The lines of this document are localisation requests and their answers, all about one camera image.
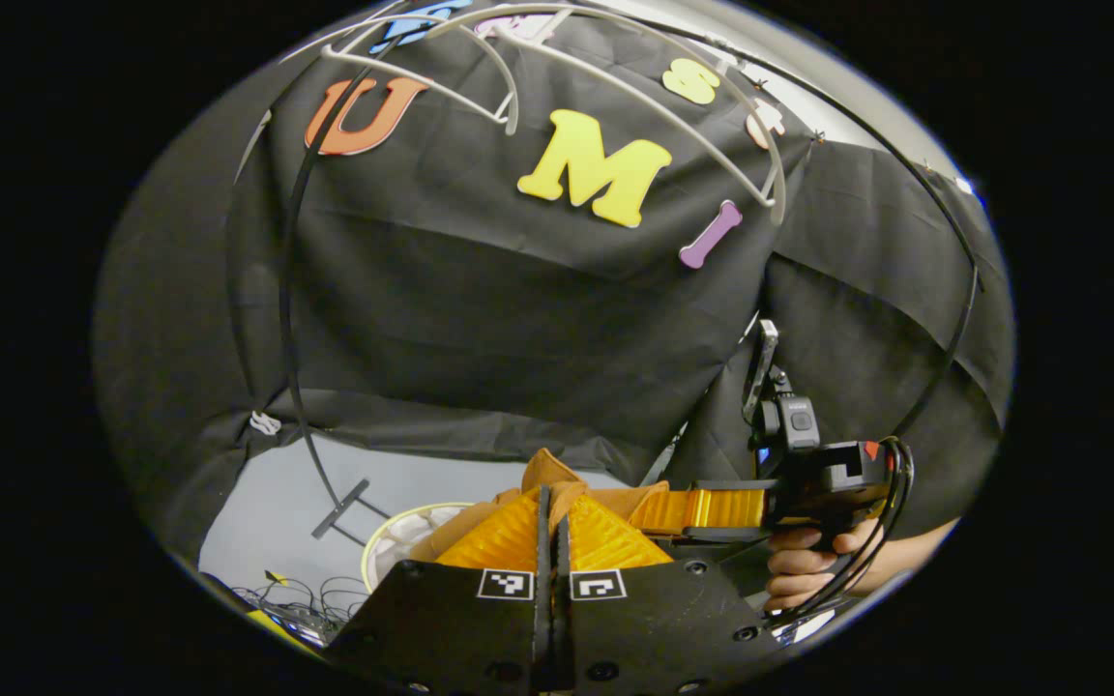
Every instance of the black cable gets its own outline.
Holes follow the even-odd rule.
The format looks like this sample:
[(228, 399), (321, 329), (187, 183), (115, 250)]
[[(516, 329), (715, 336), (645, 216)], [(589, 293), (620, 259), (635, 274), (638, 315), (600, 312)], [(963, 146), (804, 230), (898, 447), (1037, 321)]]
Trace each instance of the black cable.
[[(297, 582), (297, 585), (304, 587), (304, 590), (306, 590), (306, 594), (309, 594), (309, 607), (312, 608), (313, 611), (315, 611), (315, 602), (317, 602), (317, 599), (315, 598), (315, 595), (312, 594), (311, 587), (304, 585), (304, 582), (300, 582), (299, 580), (295, 580), (295, 578), (293, 578), (293, 577), (286, 578), (286, 581), (287, 582)], [(282, 585), (282, 582), (278, 582), (278, 581), (274, 580), (273, 582), (271, 582), (268, 586), (265, 587), (265, 594), (261, 595), (261, 602), (262, 604), (266, 602), (266, 600), (268, 598), (270, 591), (273, 590), (278, 585), (283, 586), (284, 589), (297, 591), (296, 587), (291, 587), (290, 585)]]
[(338, 591), (340, 591), (343, 595), (359, 595), (360, 597), (371, 596), (371, 594), (368, 594), (368, 591), (363, 590), (324, 590), (322, 591), (321, 596), (324, 597), (325, 595), (334, 595), (338, 594)]
[(328, 578), (328, 580), (321, 584), (321, 591), (324, 591), (324, 586), (335, 580), (354, 580), (355, 582), (360, 582), (360, 585), (362, 585), (363, 587), (368, 587), (368, 584), (364, 582), (363, 580), (359, 580), (358, 577), (350, 577), (349, 575), (335, 575), (331, 578)]
[[(338, 619), (338, 628), (341, 628), (350, 623), (350, 611), (346, 611), (346, 609), (340, 607), (329, 607), (328, 611), (331, 616)], [(345, 614), (345, 618), (343, 618), (343, 614), (339, 614), (338, 611)]]
[[(889, 437), (889, 439), (881, 441), (880, 444), (883, 444), (886, 449), (893, 453), (892, 461), (895, 462), (895, 467), (897, 467), (897, 470), (895, 470), (892, 476), (892, 481), (889, 483), (888, 498), (885, 499), (883, 503), (885, 514), (889, 514), (889, 511), (891, 511), (888, 520), (880, 520), (880, 523), (876, 525), (876, 528), (871, 530), (870, 535), (868, 535), (867, 540), (862, 542), (862, 546), (859, 547), (858, 551), (853, 552), (853, 558), (850, 559), (850, 561), (846, 563), (846, 566), (841, 568), (840, 571), (837, 572), (837, 575), (828, 581), (821, 590), (818, 590), (817, 594), (810, 596), (804, 600), (804, 602), (801, 602), (797, 607), (783, 609), (782, 612), (774, 614), (774, 616), (769, 614), (769, 616), (762, 617), (764, 618), (765, 625), (771, 627), (788, 625), (788, 623), (792, 623), (793, 620), (804, 617), (813, 617), (817, 616), (817, 614), (827, 611), (823, 604), (825, 604), (830, 598), (834, 600), (840, 598), (841, 591), (843, 591), (850, 574), (852, 574), (850, 568), (854, 568), (854, 566), (857, 566), (853, 570), (853, 574), (856, 575), (858, 572), (863, 572), (863, 569), (869, 568), (872, 560), (876, 559), (876, 555), (879, 553), (879, 550), (883, 549), (883, 543), (888, 542), (888, 538), (892, 533), (892, 528), (897, 525), (897, 520), (900, 518), (900, 511), (903, 506), (901, 499), (898, 498), (898, 492), (902, 489), (902, 479), (906, 478), (906, 473), (902, 470), (900, 449), (897, 447), (897, 439), (895, 439), (895, 437)], [(883, 537), (880, 538), (878, 546), (870, 551), (870, 555), (867, 555), (867, 550), (871, 549), (872, 543), (876, 542), (876, 537), (879, 537), (880, 532), (883, 533)], [(863, 555), (867, 555), (866, 560), (862, 559)]]
[[(390, 23), (384, 22), (380, 27), (372, 28), (371, 31), (388, 26)], [(377, 56), (378, 61), (383, 59), (385, 55), (389, 55), (403, 37), (405, 35), (397, 36), (389, 43), (385, 43), (384, 48)], [(355, 76), (352, 84), (346, 85), (346, 89), (338, 97), (334, 106), (329, 109), (329, 114), (321, 124), (321, 128), (317, 128), (312, 143), (304, 150), (304, 161), (300, 164), (300, 171), (297, 171), (295, 177), (295, 186), (291, 189), (291, 202), (282, 225), (282, 268), (278, 272), (277, 285), (278, 321), (282, 323), (282, 355), (283, 360), (286, 361), (287, 383), (291, 389), (291, 399), (295, 401), (295, 415), (297, 422), (300, 422), (300, 432), (304, 435), (304, 441), (309, 445), (309, 452), (312, 454), (312, 462), (317, 467), (317, 473), (321, 474), (321, 483), (324, 484), (329, 498), (332, 499), (335, 508), (341, 506), (341, 501), (338, 499), (338, 494), (333, 492), (333, 486), (329, 483), (326, 471), (324, 471), (324, 467), (321, 464), (317, 447), (312, 441), (309, 419), (306, 419), (306, 413), (304, 412), (304, 400), (300, 395), (300, 360), (297, 360), (295, 351), (295, 334), (291, 326), (291, 262), (293, 254), (295, 254), (295, 229), (297, 220), (300, 220), (300, 206), (304, 202), (304, 190), (309, 186), (309, 178), (312, 176), (315, 164), (317, 164), (321, 145), (324, 144), (324, 138), (326, 138), (329, 130), (331, 130), (333, 124), (338, 120), (338, 116), (341, 115), (341, 109), (346, 105), (346, 101), (350, 101), (350, 97), (355, 92), (355, 88), (359, 87), (363, 81), (363, 77), (367, 77), (369, 71), (371, 71), (371, 66), (363, 67), (362, 70), (359, 70), (359, 75)]]
[(309, 607), (309, 605), (304, 605), (301, 602), (291, 602), (287, 605), (266, 604), (266, 608), (273, 609), (274, 612), (291, 611), (291, 612), (305, 614), (305, 616), (309, 617), (309, 619), (319, 620), (319, 624), (321, 625), (319, 626), (319, 629), (321, 629), (322, 631), (335, 630), (338, 628), (341, 628), (341, 623), (343, 623), (343, 620), (341, 620), (341, 617), (336, 616), (336, 614), (332, 614), (330, 611), (319, 611), (319, 609), (314, 609), (312, 607)]
[[(238, 595), (240, 590), (248, 591), (248, 594), (252, 594), (253, 597), (251, 599), (248, 599), (247, 597), (244, 597), (243, 595)], [(256, 607), (257, 609), (260, 609), (261, 595), (256, 594), (256, 590), (250, 590), (246, 587), (231, 587), (231, 591), (234, 591), (235, 597), (238, 597), (240, 599), (243, 599), (244, 602), (247, 602), (247, 604), (252, 605), (253, 607)]]
[(820, 99), (823, 100), (823, 102), (827, 102), (828, 106), (834, 107), (834, 109), (839, 110), (841, 114), (847, 116), (847, 118), (852, 120), (854, 124), (858, 124), (859, 128), (862, 128), (862, 130), (866, 130), (868, 134), (871, 135), (871, 137), (874, 137), (876, 140), (878, 140), (880, 145), (883, 146), (885, 149), (891, 153), (892, 156), (895, 156), (898, 159), (898, 161), (900, 161), (901, 165), (907, 170), (909, 170), (911, 175), (913, 175), (913, 177), (919, 182), (919, 184), (929, 195), (929, 197), (931, 197), (932, 202), (936, 203), (936, 206), (940, 208), (942, 216), (945, 216), (945, 219), (948, 220), (948, 224), (951, 225), (951, 229), (957, 235), (957, 241), (960, 242), (960, 246), (965, 251), (965, 257), (967, 257), (967, 259), (969, 261), (969, 267), (971, 268), (971, 281), (969, 282), (968, 294), (967, 296), (965, 296), (965, 303), (962, 304), (960, 318), (957, 322), (957, 330), (954, 332), (954, 335), (951, 335), (951, 341), (948, 342), (948, 347), (945, 351), (945, 360), (942, 360), (941, 367), (932, 375), (931, 382), (927, 383), (926, 389), (924, 389), (924, 392), (919, 395), (919, 400), (915, 401), (915, 404), (913, 406), (911, 406), (909, 413), (907, 413), (905, 418), (901, 419), (901, 422), (895, 429), (892, 429), (893, 435), (905, 435), (906, 432), (909, 432), (910, 427), (913, 424), (915, 420), (917, 420), (917, 418), (919, 418), (919, 414), (922, 413), (922, 411), (926, 409), (928, 402), (931, 401), (931, 396), (934, 395), (936, 388), (945, 378), (945, 375), (948, 373), (948, 370), (951, 369), (951, 364), (954, 364), (954, 362), (956, 361), (957, 349), (959, 347), (960, 340), (965, 334), (965, 329), (967, 329), (967, 326), (969, 325), (969, 312), (971, 312), (974, 305), (974, 290), (980, 290), (983, 292), (986, 292), (986, 286), (983, 285), (981, 277), (978, 277), (978, 262), (974, 259), (974, 252), (969, 246), (969, 239), (965, 237), (964, 231), (960, 229), (960, 225), (957, 224), (957, 220), (948, 210), (948, 207), (946, 206), (945, 202), (942, 202), (942, 198), (940, 198), (940, 196), (931, 187), (931, 184), (928, 184), (927, 179), (922, 178), (922, 175), (920, 175), (919, 171), (917, 171), (917, 168), (915, 168), (913, 165), (909, 161), (909, 159), (906, 158), (906, 155), (902, 155), (901, 150), (898, 150), (897, 147), (895, 147), (891, 143), (889, 143), (888, 138), (883, 137), (883, 134), (880, 134), (874, 128), (871, 128), (870, 124), (867, 124), (866, 121), (863, 121), (863, 119), (859, 118), (857, 114), (853, 114), (852, 110), (849, 110), (849, 107), (843, 106), (839, 101), (833, 99), (832, 96), (830, 96), (830, 94), (821, 91), (821, 89), (814, 87), (814, 85), (805, 82), (805, 80), (801, 79), (795, 75), (790, 73), (790, 71), (786, 71), (778, 66), (773, 66), (772, 62), (765, 61), (764, 58), (760, 58), (754, 55), (747, 53), (745, 51), (742, 51), (742, 49), (733, 48), (733, 46), (717, 42), (717, 40), (711, 40), (709, 39), (709, 37), (695, 33), (694, 31), (686, 31), (684, 30), (684, 28), (677, 28), (675, 26), (666, 26), (666, 23), (654, 21), (654, 19), (636, 18), (633, 17), (633, 14), (625, 14), (624, 12), (623, 14), (624, 17), (628, 17), (634, 21), (642, 23), (643, 26), (655, 28), (655, 30), (664, 31), (666, 33), (672, 33), (676, 36), (682, 36), (685, 37), (685, 39), (690, 40), (697, 40), (698, 43), (712, 46), (712, 48), (721, 49), (721, 51), (731, 53), (740, 59), (745, 59), (745, 61), (755, 62), (756, 66), (765, 68), (765, 70), (772, 71), (773, 73), (776, 73), (782, 78), (785, 78), (789, 82), (797, 85), (797, 87), (800, 87), (805, 91), (813, 94), (813, 96), (819, 97)]
[[(903, 455), (903, 459), (901, 455), (902, 447), (903, 449), (906, 449), (906, 454)], [(895, 523), (897, 523), (897, 519), (900, 518), (900, 512), (906, 507), (906, 501), (909, 501), (910, 490), (913, 488), (915, 467), (913, 467), (912, 453), (909, 452), (909, 445), (905, 444), (901, 441), (897, 441), (897, 443), (895, 443), (895, 449), (897, 449), (897, 459), (895, 459), (895, 461), (897, 461), (898, 472), (901, 472), (903, 474), (905, 480), (901, 489), (901, 497), (900, 499), (898, 499), (897, 514), (892, 516), (889, 530), (883, 535), (883, 541), (888, 540), (888, 538), (891, 537), (892, 526), (895, 526)], [(880, 549), (883, 549), (883, 542), (880, 542), (880, 546), (876, 547), (874, 551), (871, 551), (871, 555), (868, 556), (868, 558), (862, 562), (861, 566), (859, 566), (857, 571), (853, 572), (853, 576), (850, 576), (848, 578), (848, 580), (844, 582), (844, 591), (852, 590), (854, 585), (858, 585), (858, 581), (860, 581), (861, 578), (866, 576), (867, 569), (870, 568), (870, 565), (872, 562), (874, 562), (876, 555), (879, 553)]]

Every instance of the hand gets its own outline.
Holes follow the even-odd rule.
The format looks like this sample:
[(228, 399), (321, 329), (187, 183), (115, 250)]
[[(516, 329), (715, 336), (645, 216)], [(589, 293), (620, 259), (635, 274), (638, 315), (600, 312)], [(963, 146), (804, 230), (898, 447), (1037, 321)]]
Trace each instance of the hand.
[[(879, 520), (867, 520), (846, 533), (832, 539), (832, 549), (837, 553), (853, 553), (867, 542), (871, 530)], [(832, 580), (832, 574), (823, 572), (837, 562), (836, 553), (810, 551), (811, 546), (819, 541), (819, 530), (802, 526), (774, 533), (768, 540), (769, 549), (774, 551), (768, 560), (768, 567), (774, 577), (768, 584), (768, 602), (764, 611), (776, 611), (797, 607), (821, 590)]]

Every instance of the foam letter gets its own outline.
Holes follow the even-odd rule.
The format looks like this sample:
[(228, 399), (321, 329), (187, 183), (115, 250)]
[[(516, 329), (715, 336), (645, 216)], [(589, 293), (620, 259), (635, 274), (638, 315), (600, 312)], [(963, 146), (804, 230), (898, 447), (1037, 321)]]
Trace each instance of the foam letter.
[(638, 226), (638, 208), (662, 168), (673, 156), (651, 140), (635, 140), (605, 157), (600, 122), (587, 114), (557, 109), (549, 119), (556, 125), (548, 149), (536, 171), (518, 180), (518, 190), (546, 202), (560, 198), (560, 173), (568, 170), (569, 202), (583, 206), (597, 190), (609, 190), (592, 203), (592, 212), (623, 226)]
[[(313, 138), (321, 130), (321, 124), (324, 122), (324, 119), (329, 115), (329, 109), (333, 109), (334, 101), (341, 97), (341, 94), (346, 90), (349, 85), (350, 80), (343, 80), (343, 82), (331, 85), (326, 89), (326, 100), (317, 109), (317, 115), (313, 116), (312, 122), (309, 124), (309, 131), (304, 134), (304, 141), (309, 147), (312, 146)], [(427, 85), (416, 82), (411, 78), (397, 77), (391, 79), (384, 86), (385, 89), (389, 89), (390, 96), (384, 98), (384, 104), (377, 111), (377, 118), (372, 119), (371, 124), (368, 124), (368, 128), (356, 130), (355, 133), (341, 130), (341, 124), (346, 119), (346, 114), (350, 114), (350, 108), (355, 105), (355, 100), (359, 99), (360, 94), (367, 92), (374, 87), (377, 87), (377, 80), (371, 78), (359, 84), (359, 87), (352, 92), (350, 99), (346, 100), (346, 105), (341, 108), (341, 114), (338, 114), (338, 120), (329, 129), (326, 138), (321, 144), (322, 155), (358, 155), (371, 150), (372, 147), (377, 147), (393, 133), (394, 127), (398, 127), (399, 119), (402, 118), (402, 114), (405, 112), (407, 107), (411, 106), (411, 100), (414, 100), (416, 94), (428, 89)]]
[(677, 58), (663, 75), (662, 82), (668, 91), (681, 94), (695, 105), (711, 105), (721, 77), (690, 58)]
[[(764, 127), (768, 130), (776, 131), (778, 136), (785, 135), (785, 127), (781, 124), (780, 111), (774, 109), (773, 106), (769, 105), (762, 99), (755, 98), (755, 114), (759, 114), (759, 119), (764, 122)], [(746, 115), (746, 133), (751, 134), (754, 138), (755, 145), (762, 147), (762, 149), (768, 150), (768, 140), (764, 138), (764, 134), (759, 130), (758, 125), (755, 125), (755, 119), (752, 119), (750, 115)]]
[[(430, 14), (433, 18), (450, 18), (451, 13), (455, 13), (456, 9), (466, 8), (466, 6), (472, 3), (472, 0), (450, 0), (448, 3), (437, 3), (429, 4), (428, 8), (421, 8), (420, 10), (401, 10), (399, 14)], [(424, 26), (433, 26), (433, 22), (426, 22), (423, 19), (399, 19), (397, 22), (390, 22), (389, 30), (384, 31), (384, 38), (380, 43), (372, 46), (368, 49), (369, 53), (380, 53), (384, 51), (384, 46), (393, 39), (394, 36), (400, 33), (407, 33), (408, 31), (417, 30), (417, 28)], [(423, 39), (423, 35), (429, 33), (428, 31), (420, 31), (408, 36), (403, 40), (399, 40), (399, 46), (405, 46), (407, 43), (414, 42), (414, 40)]]

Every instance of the black stand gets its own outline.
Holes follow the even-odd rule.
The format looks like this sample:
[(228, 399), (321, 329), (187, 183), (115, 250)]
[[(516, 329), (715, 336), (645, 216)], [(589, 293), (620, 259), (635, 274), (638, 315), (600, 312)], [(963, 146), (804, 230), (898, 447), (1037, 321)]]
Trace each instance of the black stand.
[(338, 507), (334, 508), (333, 511), (329, 512), (326, 519), (322, 520), (321, 523), (317, 525), (317, 528), (312, 530), (312, 537), (314, 539), (321, 539), (324, 537), (324, 533), (333, 529), (338, 533), (343, 535), (346, 539), (359, 543), (359, 546), (362, 546), (363, 549), (368, 549), (368, 543), (360, 541), (353, 533), (350, 533), (338, 526), (338, 519), (340, 519), (354, 502), (361, 503), (363, 507), (368, 508), (368, 510), (377, 512), (378, 516), (381, 516), (384, 519), (390, 519), (390, 516), (379, 510), (375, 506), (372, 506), (371, 502), (364, 501), (363, 498), (360, 498), (360, 494), (362, 494), (365, 489), (368, 489), (368, 480), (360, 480), (359, 483), (355, 484), (355, 488), (350, 489), (350, 493), (348, 493), (345, 498), (341, 499), (341, 502), (338, 502)]

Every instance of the black cloth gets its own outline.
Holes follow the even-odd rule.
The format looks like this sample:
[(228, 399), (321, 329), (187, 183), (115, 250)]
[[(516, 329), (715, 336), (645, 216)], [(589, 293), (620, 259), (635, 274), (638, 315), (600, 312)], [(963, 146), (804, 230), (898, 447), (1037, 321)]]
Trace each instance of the black cloth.
[[(709, 106), (664, 89), (659, 77), (681, 55), (659, 40), (569, 18), (546, 45), (662, 101), (764, 179), (770, 159), (746, 134), (745, 109), (723, 85)], [(152, 168), (106, 253), (94, 325), (106, 430), (143, 518), (190, 560), (244, 462), (297, 435), (278, 326), (282, 216), (312, 116), (331, 85), (360, 69), (317, 51), (262, 68), (201, 115)], [(739, 340), (762, 298), (782, 331), (780, 360), (817, 402), (825, 437), (885, 435), (938, 360), (964, 295), (956, 239), (897, 164), (813, 146), (794, 114), (731, 70), (724, 79), (776, 106), (786, 125), (778, 143), (790, 215), (778, 228), (697, 143), (627, 94), (535, 53), (501, 55), (518, 85), (514, 136), (426, 91), (375, 149), (317, 161), (292, 259), (313, 428), (443, 458), (526, 461), (547, 447), (635, 484), (688, 421), (668, 476), (729, 476), (747, 453), (734, 440), (740, 414), (720, 414), (734, 392), (740, 410)], [(490, 111), (507, 92), (465, 36), (401, 46), (389, 61)], [(359, 97), (346, 130), (383, 105), (392, 76), (371, 77), (379, 85)], [(590, 202), (570, 206), (568, 193), (518, 193), (558, 107), (596, 118), (606, 155), (636, 138), (672, 154), (637, 228), (594, 216)], [(677, 251), (725, 199), (743, 223), (703, 268), (685, 267)], [(1007, 402), (1008, 290), (976, 204), (956, 209), (978, 224), (977, 249), (999, 274), (985, 271), (990, 295), (978, 300), (962, 373), (912, 435), (915, 529), (971, 497)], [(247, 428), (253, 410), (282, 420), (282, 437)], [(925, 493), (928, 480), (942, 480), (954, 503)]]
[[(1016, 360), (1008, 277), (981, 204), (938, 173), (920, 173), (971, 242), (985, 291), (954, 366), (906, 433), (916, 481), (898, 539), (971, 506), (1003, 437)], [(847, 144), (814, 147), (768, 262), (760, 316), (776, 323), (774, 361), (812, 400), (824, 443), (891, 435), (941, 364), (969, 277), (950, 225), (897, 159)], [(756, 339), (739, 345), (694, 409), (663, 476), (673, 487), (751, 476), (742, 404)]]

